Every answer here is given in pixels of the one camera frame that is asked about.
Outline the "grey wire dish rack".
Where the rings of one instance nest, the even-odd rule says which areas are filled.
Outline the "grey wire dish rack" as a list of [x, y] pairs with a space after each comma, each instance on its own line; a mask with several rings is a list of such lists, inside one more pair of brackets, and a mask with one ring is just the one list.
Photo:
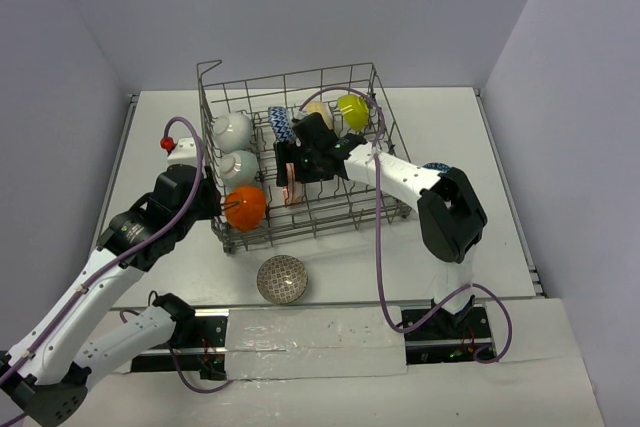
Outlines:
[[263, 219], [247, 232], [239, 231], [223, 216], [212, 220], [212, 230], [224, 252], [275, 245], [343, 227], [357, 229], [373, 220], [373, 188], [339, 176], [309, 174], [298, 161], [286, 160], [283, 140], [290, 129], [277, 128], [268, 110], [283, 107], [289, 122], [295, 122], [305, 116], [303, 104], [307, 99], [320, 101], [331, 114], [334, 131], [343, 137], [352, 129], [343, 119], [337, 100], [358, 90], [377, 102], [362, 136], [369, 141], [379, 138], [384, 152], [408, 160], [406, 144], [375, 65], [352, 63], [216, 82], [213, 77], [219, 64], [214, 60], [196, 65], [206, 170], [215, 179], [220, 194], [227, 196], [231, 190], [222, 181], [224, 152], [215, 140], [214, 123], [225, 114], [244, 115], [252, 125], [247, 149], [258, 161], [255, 183], [267, 203]]

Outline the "blue zigzag patterned bowl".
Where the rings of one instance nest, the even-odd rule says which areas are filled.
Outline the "blue zigzag patterned bowl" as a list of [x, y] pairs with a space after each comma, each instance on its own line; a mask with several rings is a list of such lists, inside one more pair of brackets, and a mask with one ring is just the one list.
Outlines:
[[283, 106], [267, 109], [268, 120], [277, 142], [294, 143], [296, 135], [290, 123], [288, 110]]

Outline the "white bowl yellow flower pattern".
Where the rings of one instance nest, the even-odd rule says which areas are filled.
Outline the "white bowl yellow flower pattern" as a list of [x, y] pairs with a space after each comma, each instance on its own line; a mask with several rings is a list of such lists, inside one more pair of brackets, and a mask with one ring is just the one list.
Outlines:
[[322, 101], [311, 101], [305, 106], [308, 115], [318, 113], [321, 115], [324, 123], [329, 129], [334, 128], [333, 116], [329, 107]]

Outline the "teal patterned bowl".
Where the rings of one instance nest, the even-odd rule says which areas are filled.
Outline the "teal patterned bowl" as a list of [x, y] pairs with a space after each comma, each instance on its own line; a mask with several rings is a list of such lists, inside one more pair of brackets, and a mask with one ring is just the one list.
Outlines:
[[257, 157], [246, 150], [236, 150], [225, 154], [219, 162], [219, 175], [223, 184], [230, 189], [250, 185], [259, 170]]

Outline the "plain white bowl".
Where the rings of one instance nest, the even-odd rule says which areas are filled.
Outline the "plain white bowl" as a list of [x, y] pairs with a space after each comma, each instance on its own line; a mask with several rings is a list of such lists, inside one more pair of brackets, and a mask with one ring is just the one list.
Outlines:
[[213, 123], [214, 142], [223, 152], [246, 149], [252, 134], [252, 121], [242, 113], [221, 115]]

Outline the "orange geometric patterned bowl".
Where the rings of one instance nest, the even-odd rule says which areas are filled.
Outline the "orange geometric patterned bowl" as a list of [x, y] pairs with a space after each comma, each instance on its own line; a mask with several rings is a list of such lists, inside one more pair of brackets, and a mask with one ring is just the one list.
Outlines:
[[227, 222], [241, 232], [256, 228], [266, 214], [266, 196], [256, 186], [240, 186], [226, 197], [223, 213]]

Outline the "blue triangle patterned bowl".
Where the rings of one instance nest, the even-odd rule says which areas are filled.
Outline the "blue triangle patterned bowl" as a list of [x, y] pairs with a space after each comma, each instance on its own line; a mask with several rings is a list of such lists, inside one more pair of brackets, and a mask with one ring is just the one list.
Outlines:
[[426, 163], [423, 165], [423, 167], [427, 169], [437, 170], [444, 173], [448, 172], [451, 169], [449, 165], [444, 163], [438, 163], [438, 162]]

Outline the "grey brown patterned bowl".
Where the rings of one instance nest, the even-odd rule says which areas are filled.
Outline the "grey brown patterned bowl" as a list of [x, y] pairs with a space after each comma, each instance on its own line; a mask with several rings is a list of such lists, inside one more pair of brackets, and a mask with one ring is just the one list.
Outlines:
[[308, 272], [296, 257], [276, 255], [259, 268], [256, 285], [261, 296], [276, 305], [287, 305], [303, 296], [308, 286]]

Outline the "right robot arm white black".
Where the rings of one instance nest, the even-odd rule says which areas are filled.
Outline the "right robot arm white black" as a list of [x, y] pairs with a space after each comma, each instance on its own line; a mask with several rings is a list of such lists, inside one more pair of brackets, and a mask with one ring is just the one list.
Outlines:
[[471, 257], [487, 225], [487, 215], [467, 177], [457, 169], [441, 171], [414, 165], [386, 153], [376, 141], [356, 133], [340, 137], [321, 114], [290, 122], [284, 109], [268, 110], [275, 134], [276, 184], [311, 184], [339, 177], [376, 191], [376, 212], [387, 194], [415, 211], [427, 250], [438, 260], [434, 301], [435, 329], [446, 338], [469, 325]]

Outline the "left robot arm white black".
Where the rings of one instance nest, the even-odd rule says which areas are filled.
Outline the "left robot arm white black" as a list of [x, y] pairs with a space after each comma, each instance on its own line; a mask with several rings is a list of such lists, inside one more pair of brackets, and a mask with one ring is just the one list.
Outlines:
[[180, 348], [197, 331], [194, 309], [159, 296], [130, 323], [93, 339], [114, 303], [193, 225], [220, 212], [212, 171], [172, 165], [152, 191], [114, 216], [72, 286], [45, 318], [1, 355], [1, 389], [41, 426], [59, 426], [106, 375], [162, 344]]

